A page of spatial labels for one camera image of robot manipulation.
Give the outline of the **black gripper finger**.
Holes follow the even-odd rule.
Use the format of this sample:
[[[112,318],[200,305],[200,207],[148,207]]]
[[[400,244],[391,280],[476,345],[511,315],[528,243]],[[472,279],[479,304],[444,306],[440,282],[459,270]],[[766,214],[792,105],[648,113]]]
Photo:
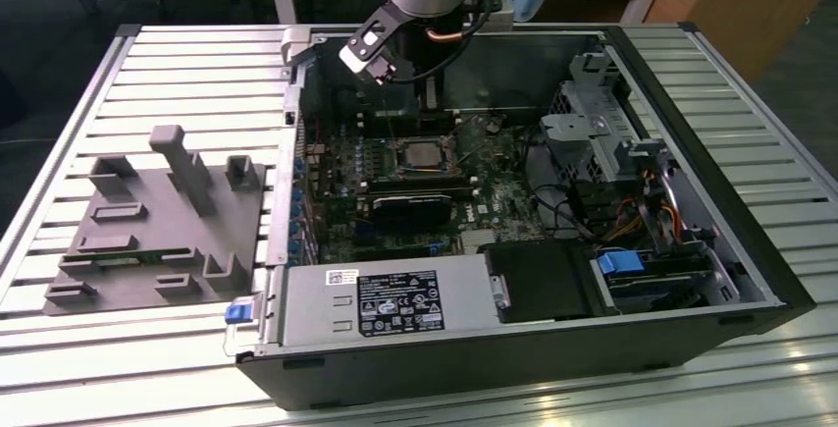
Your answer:
[[[419,123],[449,124],[452,114],[445,110],[445,79],[428,77],[417,84]]]

